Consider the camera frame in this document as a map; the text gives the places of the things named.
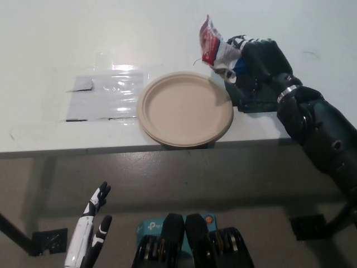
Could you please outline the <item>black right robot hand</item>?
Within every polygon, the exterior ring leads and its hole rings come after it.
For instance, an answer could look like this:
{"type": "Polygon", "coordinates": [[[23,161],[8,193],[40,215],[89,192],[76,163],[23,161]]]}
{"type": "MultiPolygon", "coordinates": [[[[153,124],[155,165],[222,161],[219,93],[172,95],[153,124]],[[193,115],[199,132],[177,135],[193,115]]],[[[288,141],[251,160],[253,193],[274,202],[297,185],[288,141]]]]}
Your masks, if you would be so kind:
{"type": "Polygon", "coordinates": [[[234,69],[238,89],[248,92],[267,89],[278,98],[288,88],[294,90],[302,85],[274,40],[239,35],[230,38],[228,44],[240,52],[234,69]]]}

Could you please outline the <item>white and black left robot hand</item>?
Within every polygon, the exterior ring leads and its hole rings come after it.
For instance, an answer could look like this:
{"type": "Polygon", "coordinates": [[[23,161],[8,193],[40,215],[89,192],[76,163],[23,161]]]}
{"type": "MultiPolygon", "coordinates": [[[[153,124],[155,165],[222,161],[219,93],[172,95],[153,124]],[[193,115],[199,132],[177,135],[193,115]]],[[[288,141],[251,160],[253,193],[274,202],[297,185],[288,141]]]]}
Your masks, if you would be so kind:
{"type": "Polygon", "coordinates": [[[66,254],[65,267],[93,267],[103,248],[112,216],[106,215],[94,230],[94,218],[107,202],[111,186],[105,181],[96,189],[78,219],[66,254]]]}

